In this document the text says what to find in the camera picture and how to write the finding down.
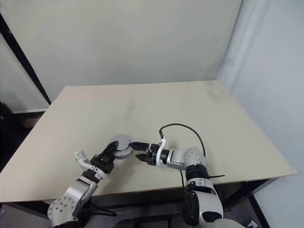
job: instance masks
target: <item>table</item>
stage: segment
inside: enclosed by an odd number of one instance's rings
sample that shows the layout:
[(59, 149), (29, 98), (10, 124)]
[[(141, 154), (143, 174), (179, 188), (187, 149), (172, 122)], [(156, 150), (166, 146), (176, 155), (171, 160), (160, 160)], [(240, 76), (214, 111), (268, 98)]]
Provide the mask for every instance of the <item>table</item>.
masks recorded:
[[(123, 133), (157, 143), (170, 123), (194, 128), (202, 137), (214, 184), (244, 182), (231, 206), (267, 184), (296, 174), (246, 111), (218, 81), (136, 85), (67, 86), (43, 114), (0, 174), (0, 201), (55, 199), (81, 173), (74, 152), (91, 158), (111, 137)], [(201, 149), (197, 137), (179, 126), (163, 130), (169, 148)], [(177, 188), (177, 170), (149, 166), (135, 156), (115, 160), (95, 195)]]

